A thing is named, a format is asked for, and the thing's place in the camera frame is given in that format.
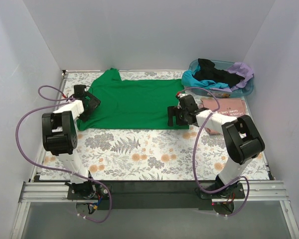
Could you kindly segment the green t shirt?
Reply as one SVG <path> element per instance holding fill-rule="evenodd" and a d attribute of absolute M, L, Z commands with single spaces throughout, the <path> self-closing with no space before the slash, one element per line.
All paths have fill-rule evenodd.
<path fill-rule="evenodd" d="M 122 80 L 111 68 L 91 84 L 101 103 L 87 121 L 77 120 L 77 128 L 170 129 L 167 108 L 178 104 L 175 95 L 183 89 L 180 79 Z"/>

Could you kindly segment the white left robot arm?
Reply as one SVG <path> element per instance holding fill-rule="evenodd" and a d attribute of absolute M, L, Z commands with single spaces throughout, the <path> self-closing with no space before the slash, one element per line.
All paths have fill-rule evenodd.
<path fill-rule="evenodd" d="M 78 144 L 75 120 L 86 122 L 101 101 L 87 90 L 86 85 L 75 85 L 70 103 L 41 117 L 43 147 L 56 156 L 69 171 L 71 184 L 81 184 L 80 195 L 85 199 L 95 196 L 96 187 L 87 182 L 90 177 L 76 150 Z"/>

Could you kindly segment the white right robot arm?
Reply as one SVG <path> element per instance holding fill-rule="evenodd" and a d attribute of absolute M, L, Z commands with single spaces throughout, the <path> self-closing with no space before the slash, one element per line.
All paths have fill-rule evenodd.
<path fill-rule="evenodd" d="M 220 103 L 217 98 L 214 98 L 217 104 L 214 110 L 199 108 L 192 95 L 178 93 L 176 98 L 178 105 L 167 108 L 167 125 L 199 127 L 192 155 L 193 175 L 199 189 L 207 194 L 217 194 L 221 198 L 229 197 L 234 191 L 233 185 L 243 178 L 242 173 L 247 165 L 265 150 L 265 143 L 252 118 L 248 115 L 232 117 L 219 113 Z M 205 128 L 223 135 L 229 155 L 225 167 L 216 176 L 214 184 L 208 188 L 200 185 L 195 166 L 198 140 Z"/>

